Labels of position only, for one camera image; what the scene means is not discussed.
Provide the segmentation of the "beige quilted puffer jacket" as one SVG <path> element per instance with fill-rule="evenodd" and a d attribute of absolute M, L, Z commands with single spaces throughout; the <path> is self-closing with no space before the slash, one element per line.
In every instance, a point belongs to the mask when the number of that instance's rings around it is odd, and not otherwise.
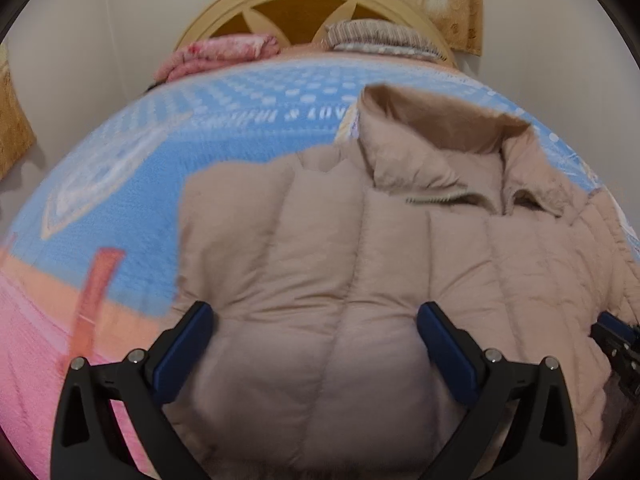
<path fill-rule="evenodd" d="M 625 404 L 590 337 L 639 319 L 639 267 L 610 193 L 554 168 L 535 129 L 377 84 L 354 138 L 192 174 L 175 311 L 218 332 L 167 414 L 215 479 L 410 478 L 462 419 L 416 330 L 434 301 L 482 347 L 561 364 L 578 474 Z"/>

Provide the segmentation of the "pink and blue bedspread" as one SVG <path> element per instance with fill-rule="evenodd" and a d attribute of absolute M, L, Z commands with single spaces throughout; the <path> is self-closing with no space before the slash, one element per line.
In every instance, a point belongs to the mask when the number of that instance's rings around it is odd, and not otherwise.
<path fill-rule="evenodd" d="M 313 54 L 239 65 L 142 96 L 42 182 L 1 258 L 1 426 L 37 477 L 48 476 L 54 397 L 72 355 L 120 358 L 180 313 L 186 180 L 220 162 L 266 164 L 354 138 L 360 94 L 377 84 L 521 118 L 570 182 L 605 190 L 562 140 L 507 98 L 426 64 Z"/>

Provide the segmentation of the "side window yellow curtain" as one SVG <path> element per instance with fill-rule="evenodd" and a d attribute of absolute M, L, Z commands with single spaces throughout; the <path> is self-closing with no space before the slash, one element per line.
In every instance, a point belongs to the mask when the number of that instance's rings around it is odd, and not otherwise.
<path fill-rule="evenodd" d="M 0 66 L 0 180 L 36 143 L 12 82 L 8 49 L 1 45 Z"/>

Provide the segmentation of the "folded pink floral blanket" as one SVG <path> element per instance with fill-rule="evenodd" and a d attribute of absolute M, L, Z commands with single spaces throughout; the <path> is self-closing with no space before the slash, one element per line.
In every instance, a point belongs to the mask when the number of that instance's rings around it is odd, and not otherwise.
<path fill-rule="evenodd" d="M 281 51 L 275 36 L 237 34 L 191 42 L 160 63 L 154 74 L 156 84 L 186 76 L 213 72 L 236 64 L 273 58 Z"/>

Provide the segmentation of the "cream wooden headboard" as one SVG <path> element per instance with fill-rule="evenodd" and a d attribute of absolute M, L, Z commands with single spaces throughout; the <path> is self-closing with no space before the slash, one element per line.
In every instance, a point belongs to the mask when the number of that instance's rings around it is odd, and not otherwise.
<path fill-rule="evenodd" d="M 455 68 L 446 40 L 408 0 L 216 0 L 186 28 L 176 47 L 229 34 L 270 34 L 285 48 L 321 44 L 336 22 L 375 18 L 410 27 L 431 40 L 443 66 Z"/>

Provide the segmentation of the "striped pillow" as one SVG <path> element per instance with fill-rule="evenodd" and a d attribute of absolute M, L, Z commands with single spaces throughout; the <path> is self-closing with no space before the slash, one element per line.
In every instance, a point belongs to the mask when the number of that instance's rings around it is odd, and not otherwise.
<path fill-rule="evenodd" d="M 444 64 L 449 56 L 433 40 L 407 26 L 381 20 L 349 20 L 326 26 L 331 50 L 414 58 Z"/>

